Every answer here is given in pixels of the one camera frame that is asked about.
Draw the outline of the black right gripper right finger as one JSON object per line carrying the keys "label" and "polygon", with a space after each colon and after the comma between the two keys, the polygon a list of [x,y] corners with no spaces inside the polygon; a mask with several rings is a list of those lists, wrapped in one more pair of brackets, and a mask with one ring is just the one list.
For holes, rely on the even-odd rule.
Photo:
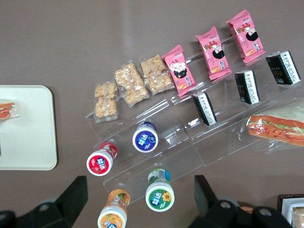
{"label": "black right gripper right finger", "polygon": [[235,228],[237,207],[230,201],[219,200],[203,175],[194,177],[194,197],[199,216],[191,228]]}

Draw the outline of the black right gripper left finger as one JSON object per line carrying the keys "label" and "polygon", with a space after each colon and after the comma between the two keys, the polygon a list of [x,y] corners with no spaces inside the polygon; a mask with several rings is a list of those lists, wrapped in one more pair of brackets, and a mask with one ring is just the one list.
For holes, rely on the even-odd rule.
{"label": "black right gripper left finger", "polygon": [[17,218],[18,228],[71,228],[88,201],[87,178],[78,176],[54,201]]}

